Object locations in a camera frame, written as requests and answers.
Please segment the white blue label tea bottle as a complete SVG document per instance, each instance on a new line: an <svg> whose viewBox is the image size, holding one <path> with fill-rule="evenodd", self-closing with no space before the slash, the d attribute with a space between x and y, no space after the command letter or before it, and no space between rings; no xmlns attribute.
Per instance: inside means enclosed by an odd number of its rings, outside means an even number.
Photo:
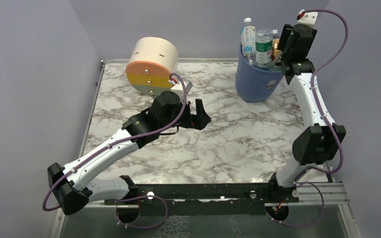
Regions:
<svg viewBox="0 0 381 238"><path fill-rule="evenodd" d="M251 66L255 66L255 39L256 28L252 24L252 19L247 17L244 19L244 26L241 29L241 52L244 60Z"/></svg>

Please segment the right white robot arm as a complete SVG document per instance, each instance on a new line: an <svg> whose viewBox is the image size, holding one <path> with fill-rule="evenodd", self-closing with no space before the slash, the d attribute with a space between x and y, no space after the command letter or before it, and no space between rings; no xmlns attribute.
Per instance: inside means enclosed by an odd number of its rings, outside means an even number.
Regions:
<svg viewBox="0 0 381 238"><path fill-rule="evenodd" d="M305 24L286 24L278 44L280 68L298 100L305 130L294 140L293 159L268 182L268 195L285 199L295 190L295 183L309 170L331 161L346 135L329 115L321 97L313 63L307 58L317 30Z"/></svg>

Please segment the red yellow label juice bottle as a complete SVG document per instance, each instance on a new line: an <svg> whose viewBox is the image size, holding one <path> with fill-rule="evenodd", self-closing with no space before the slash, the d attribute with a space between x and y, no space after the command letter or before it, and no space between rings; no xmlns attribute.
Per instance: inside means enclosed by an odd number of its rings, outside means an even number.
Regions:
<svg viewBox="0 0 381 238"><path fill-rule="evenodd" d="M280 52L278 50L278 44L280 41L280 37L278 35L278 30L276 30L276 29L272 30L272 34L273 34L273 39L272 39L272 53L271 53L272 58L271 59L272 59L272 61L274 61Z"/></svg>

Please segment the green cap clear bottle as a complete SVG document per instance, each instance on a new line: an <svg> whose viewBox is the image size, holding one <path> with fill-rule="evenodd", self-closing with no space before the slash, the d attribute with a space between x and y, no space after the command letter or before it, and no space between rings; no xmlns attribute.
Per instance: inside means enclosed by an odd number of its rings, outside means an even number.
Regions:
<svg viewBox="0 0 381 238"><path fill-rule="evenodd" d="M255 62L257 67L266 68L272 62L273 32L269 28L260 28L256 31Z"/></svg>

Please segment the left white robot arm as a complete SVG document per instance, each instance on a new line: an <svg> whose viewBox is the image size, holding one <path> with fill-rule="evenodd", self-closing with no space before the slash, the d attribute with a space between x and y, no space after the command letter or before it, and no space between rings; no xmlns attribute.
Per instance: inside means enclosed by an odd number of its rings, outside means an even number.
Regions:
<svg viewBox="0 0 381 238"><path fill-rule="evenodd" d="M54 195L65 215L80 211L92 201L125 198L136 189L127 176L108 182L95 178L116 161L157 140L167 129L204 129L211 117L201 99L196 99L194 106L196 113L192 114L190 102L172 91L162 92L149 108L129 117L114 135L88 154L65 165L51 164L47 168L50 190L45 198Z"/></svg>

